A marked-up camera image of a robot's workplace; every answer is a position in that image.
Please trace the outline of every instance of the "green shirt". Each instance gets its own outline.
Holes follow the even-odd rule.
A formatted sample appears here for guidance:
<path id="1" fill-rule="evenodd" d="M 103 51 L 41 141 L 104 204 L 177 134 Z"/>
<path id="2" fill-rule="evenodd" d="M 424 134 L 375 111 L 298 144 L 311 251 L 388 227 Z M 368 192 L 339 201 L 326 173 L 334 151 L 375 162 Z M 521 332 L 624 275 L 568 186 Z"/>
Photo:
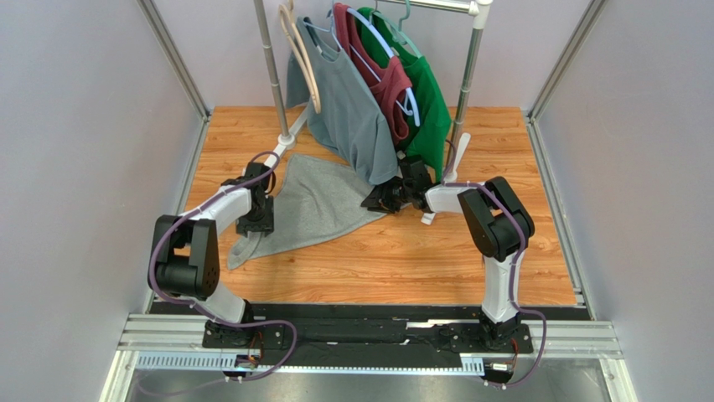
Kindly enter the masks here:
<path id="1" fill-rule="evenodd" d="M 360 13 L 365 18 L 370 19 L 373 9 L 369 7 L 360 8 Z M 436 172 L 437 182 L 442 179 L 444 144 L 451 128 L 451 116 L 449 115 L 446 102 L 439 89 L 437 79 L 429 67 L 427 59 L 423 56 L 417 58 L 409 53 L 407 49 L 398 44 L 389 30 L 389 26 L 379 17 L 373 17 L 372 23 L 387 44 L 392 47 L 394 53 L 398 55 L 401 64 L 404 66 L 406 76 L 411 80 L 411 88 L 414 91 L 416 105 L 419 108 L 421 126 L 414 125 L 414 117 L 408 116 L 406 122 L 409 125 L 409 137 L 397 144 L 397 149 L 406 151 L 406 155 L 418 155 L 424 159 L 424 163 L 431 166 Z M 360 38 L 367 50 L 367 54 L 385 68 L 389 63 L 387 56 L 380 43 L 369 29 L 357 22 L 360 28 Z"/>

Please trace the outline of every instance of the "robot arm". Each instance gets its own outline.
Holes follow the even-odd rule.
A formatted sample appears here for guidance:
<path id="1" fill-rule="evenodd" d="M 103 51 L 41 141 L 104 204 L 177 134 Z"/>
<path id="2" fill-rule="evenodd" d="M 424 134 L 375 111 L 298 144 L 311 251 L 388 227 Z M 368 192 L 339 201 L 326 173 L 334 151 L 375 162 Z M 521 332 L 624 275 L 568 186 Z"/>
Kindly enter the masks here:
<path id="1" fill-rule="evenodd" d="M 172 296 L 193 301 L 227 322 L 243 322 L 249 305 L 220 281 L 218 236 L 235 222 L 239 233 L 273 231 L 272 197 L 266 195 L 270 178 L 247 188 L 236 185 L 268 171 L 262 163 L 249 163 L 246 173 L 223 182 L 219 191 L 199 206 L 199 213 L 185 220 L 163 244 L 156 262 L 158 287 Z M 174 223 L 185 216 L 164 215 L 154 227 L 153 247 Z M 177 250 L 189 247 L 189 254 Z"/>
<path id="2" fill-rule="evenodd" d="M 499 207 L 480 190 L 466 183 L 434 185 L 423 161 L 419 157 L 406 157 L 400 161 L 403 178 L 377 186 L 362 203 L 372 211 L 395 213 L 403 204 L 411 203 L 425 213 L 453 212 L 463 214 L 476 247 L 484 256 L 486 268 L 483 316 L 479 318 L 485 331 L 484 341 L 494 348 L 510 339 L 520 325 L 520 315 L 510 297 L 511 271 L 514 273 L 513 296 L 518 297 L 518 275 L 524 253 L 518 255 L 520 238 L 503 211 L 494 215 Z M 528 239 L 535 233 L 533 219 L 519 201 L 505 178 L 493 178 L 480 183 L 508 209 Z"/>

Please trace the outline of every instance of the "hanger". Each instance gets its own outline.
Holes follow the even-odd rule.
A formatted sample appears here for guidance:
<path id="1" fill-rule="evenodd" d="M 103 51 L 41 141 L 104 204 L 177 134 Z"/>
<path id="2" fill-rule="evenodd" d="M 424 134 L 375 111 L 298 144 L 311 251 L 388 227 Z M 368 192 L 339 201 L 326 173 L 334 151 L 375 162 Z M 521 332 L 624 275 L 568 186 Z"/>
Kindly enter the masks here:
<path id="1" fill-rule="evenodd" d="M 292 48 L 292 53 L 295 54 L 295 60 L 298 61 L 297 63 L 300 65 L 300 70 L 303 71 L 305 82 L 308 84 L 308 90 L 310 91 L 310 98 L 312 98 L 313 100 L 315 113 L 319 114 L 322 110 L 322 107 L 320 105 L 320 93 L 318 91 L 318 83 L 315 80 L 313 66 L 310 63 L 308 51 L 305 49 L 303 37 L 300 36 L 298 26 L 295 25 L 295 15 L 292 13 L 292 9 L 292 0 L 288 0 L 287 7 L 285 7 L 284 4 L 280 4 L 277 6 L 277 15 L 280 18 L 280 25 L 282 26 L 282 31 L 285 33 L 287 42 Z M 292 34 L 287 29 L 288 25 L 292 29 Z"/>
<path id="2" fill-rule="evenodd" d="M 339 50 L 343 50 L 343 49 L 342 49 L 342 45 L 339 44 L 339 41 L 337 40 L 337 34 L 336 34 L 335 31 L 334 31 L 334 18 L 331 18 L 331 19 L 330 19 L 329 29 L 325 29 L 325 28 L 319 27 L 319 26 L 317 26 L 317 25 L 315 25 L 315 24 L 313 24 L 313 23 L 309 23 L 309 22 L 307 22 L 307 21 L 303 21 L 303 22 L 305 23 L 305 26 L 308 26 L 308 27 L 310 27 L 310 28 L 316 29 L 316 30 L 318 30 L 318 31 L 320 31 L 320 32 L 328 32 L 328 33 L 330 33 L 330 34 L 332 35 L 332 38 L 334 39 L 334 42 L 337 44 L 337 48 L 338 48 Z"/>
<path id="3" fill-rule="evenodd" d="M 399 32 L 401 32 L 401 23 L 409 19 L 409 16 L 411 15 L 411 3 L 409 3 L 409 0 L 404 0 L 404 4 L 406 5 L 406 14 L 404 14 L 404 17 L 399 18 Z"/>
<path id="4" fill-rule="evenodd" d="M 397 25 L 396 25 L 396 23 L 394 23 L 394 21 L 388 19 L 388 17 L 386 17 L 386 15 L 384 15 L 381 11 L 377 10 L 376 8 L 374 10 L 372 10 L 372 12 L 370 13 L 370 22 L 371 23 L 373 22 L 372 17 L 374 17 L 374 16 L 378 17 L 379 19 L 384 21 L 389 26 L 389 29 L 393 36 L 393 40 L 395 42 L 397 42 L 398 44 L 401 44 L 401 45 L 409 46 L 411 48 L 411 52 L 418 59 L 420 59 L 423 56 L 422 52 L 420 52 L 419 49 L 417 49 L 417 46 L 414 44 L 414 42 L 412 42 L 411 39 L 409 39 L 409 37 L 406 36 L 406 33 L 404 33 L 401 30 L 401 23 L 400 23 L 400 26 L 397 27 Z"/>
<path id="5" fill-rule="evenodd" d="M 372 25 L 372 23 L 371 23 L 367 18 L 363 17 L 362 14 L 360 14 L 357 10 L 355 10 L 355 9 L 352 8 L 352 7 L 347 8 L 347 12 L 350 13 L 350 14 L 352 14 L 355 18 L 357 18 L 358 21 L 360 21 L 362 24 L 364 24 L 364 26 L 366 26 L 367 29 L 369 29 L 369 31 L 370 31 L 370 32 L 375 36 L 375 38 L 377 39 L 377 42 L 380 43 L 380 46 L 381 46 L 381 47 L 384 49 L 384 51 L 386 52 L 387 57 L 389 57 L 390 59 L 392 59 L 392 58 L 395 57 L 394 52 L 391 50 L 390 45 L 385 41 L 384 37 L 382 37 L 382 35 L 380 34 L 379 31 L 377 31 L 377 28 L 375 28 L 375 26 Z M 367 68 L 371 71 L 371 73 L 375 76 L 375 78 L 376 78 L 377 80 L 380 80 L 380 78 L 379 78 L 379 77 L 377 76 L 377 74 L 371 69 L 371 67 L 370 67 L 370 66 L 367 64 L 367 62 L 362 58 L 362 56 L 360 56 L 360 54 L 357 53 L 356 51 L 355 51 L 354 53 L 357 54 L 357 56 L 360 58 L 360 60 L 362 60 L 363 63 L 365 63 L 365 65 L 366 65 Z M 406 89 L 406 100 L 408 101 L 409 105 L 411 105 L 411 110 L 407 110 L 407 108 L 404 107 L 399 101 L 397 101 L 396 104 L 397 104 L 397 105 L 402 109 L 402 111 L 404 111 L 408 116 L 414 116 L 414 126 L 419 127 L 419 126 L 422 124 L 422 120 L 421 120 L 421 118 L 419 117 L 419 108 L 418 108 L 418 106 L 417 106 L 417 100 L 416 100 L 416 98 L 414 97 L 414 91 L 413 91 L 411 88 L 407 88 L 407 89 Z"/>

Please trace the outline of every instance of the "gray towel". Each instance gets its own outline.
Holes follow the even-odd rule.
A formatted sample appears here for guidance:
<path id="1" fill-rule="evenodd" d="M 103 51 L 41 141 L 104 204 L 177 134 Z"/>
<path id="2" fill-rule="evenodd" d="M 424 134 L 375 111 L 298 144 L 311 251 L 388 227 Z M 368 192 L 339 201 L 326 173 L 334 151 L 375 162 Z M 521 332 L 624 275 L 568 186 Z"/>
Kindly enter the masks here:
<path id="1" fill-rule="evenodd" d="M 348 166 L 293 153 L 275 197 L 275 231 L 240 238 L 229 269 L 254 258 L 337 239 L 384 217 L 361 208 L 372 187 Z"/>

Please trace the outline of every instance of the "clothing rack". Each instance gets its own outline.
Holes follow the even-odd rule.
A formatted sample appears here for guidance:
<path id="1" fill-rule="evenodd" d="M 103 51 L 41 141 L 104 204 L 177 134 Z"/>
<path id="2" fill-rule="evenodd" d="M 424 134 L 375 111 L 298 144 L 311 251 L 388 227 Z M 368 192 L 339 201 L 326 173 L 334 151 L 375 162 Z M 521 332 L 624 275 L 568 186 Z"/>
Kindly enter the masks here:
<path id="1" fill-rule="evenodd" d="M 396 3 L 396 4 L 406 4 L 405 0 L 377 0 L 383 3 Z M 456 116 L 453 119 L 453 128 L 451 133 L 451 141 L 456 149 L 449 148 L 447 160 L 450 160 L 453 153 L 456 152 L 456 159 L 453 164 L 451 172 L 449 172 L 445 177 L 445 182 L 456 181 L 458 173 L 457 166 L 461 162 L 461 157 L 466 151 L 466 146 L 471 136 L 468 133 L 462 133 L 463 120 L 466 115 L 466 108 L 468 105 L 468 97 L 471 93 L 471 83 L 473 80 L 473 72 L 476 67 L 476 59 L 479 55 L 479 48 L 481 45 L 481 36 L 483 35 L 484 28 L 486 25 L 486 19 L 489 16 L 489 9 L 493 0 L 470 0 L 469 2 L 459 2 L 455 0 L 411 0 L 410 4 L 415 7 L 430 8 L 434 10 L 450 11 L 455 13 L 464 13 L 473 17 L 473 27 L 471 30 L 471 40 L 468 44 L 468 55 L 466 58 L 466 66 L 463 69 L 463 81 L 461 84 L 461 91 L 458 95 L 458 106 L 456 109 Z M 263 0 L 253 0 L 256 6 L 256 15 L 258 18 L 258 27 L 261 30 L 261 37 L 263 41 L 263 50 L 266 56 L 266 64 L 268 69 L 268 74 L 270 75 L 270 81 L 272 86 L 272 97 L 275 101 L 275 107 L 277 110 L 277 118 L 280 121 L 280 136 L 277 139 L 277 147 L 275 148 L 275 153 L 282 155 L 285 151 L 295 147 L 297 142 L 297 136 L 300 130 L 303 128 L 305 121 L 307 120 L 307 115 L 303 112 L 300 117 L 292 124 L 290 128 L 287 127 L 287 118 L 285 116 L 285 106 L 282 103 L 282 92 L 280 89 L 280 80 L 278 79 L 277 68 L 275 65 L 275 55 L 272 51 L 272 43 L 270 39 L 270 33 L 268 31 L 266 9 L 263 4 Z M 266 165 L 271 166 L 276 162 L 274 157 L 269 157 L 266 161 Z M 425 214 L 422 218 L 422 222 L 425 224 L 430 224 L 433 220 L 433 214 Z"/>

